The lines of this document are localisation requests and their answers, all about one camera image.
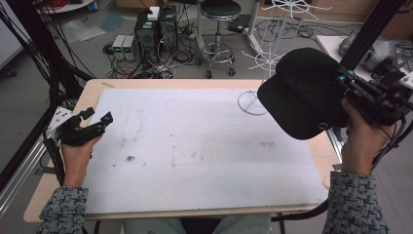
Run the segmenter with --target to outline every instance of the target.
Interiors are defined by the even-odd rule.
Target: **cardboard box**
[[[116,6],[119,8],[131,9],[149,9],[150,7],[163,7],[168,0],[116,0]]]
[[[386,39],[413,40],[413,1],[405,1],[382,32]]]

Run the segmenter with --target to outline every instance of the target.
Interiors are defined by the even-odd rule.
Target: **person's left hand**
[[[81,187],[83,185],[94,145],[101,138],[102,136],[98,136],[86,144],[77,147],[67,144],[61,145],[60,149],[65,167],[63,186]]]

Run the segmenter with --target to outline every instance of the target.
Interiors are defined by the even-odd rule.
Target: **computer tower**
[[[168,47],[170,52],[178,51],[176,6],[161,10],[159,24],[161,25],[162,38],[164,38],[164,47]]]
[[[152,62],[159,62],[158,46],[160,43],[160,34],[161,30],[158,22],[148,20],[148,10],[142,10],[137,16],[134,35],[138,44],[139,53],[146,55]]]

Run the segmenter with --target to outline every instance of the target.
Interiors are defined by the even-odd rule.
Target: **person's leg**
[[[125,220],[124,232],[125,234],[185,234],[179,218]]]
[[[212,234],[269,234],[271,214],[229,215],[222,218]]]

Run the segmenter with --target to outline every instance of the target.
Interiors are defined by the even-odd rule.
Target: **black stool seat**
[[[206,0],[201,3],[201,12],[211,20],[234,20],[240,15],[241,6],[232,0]]]

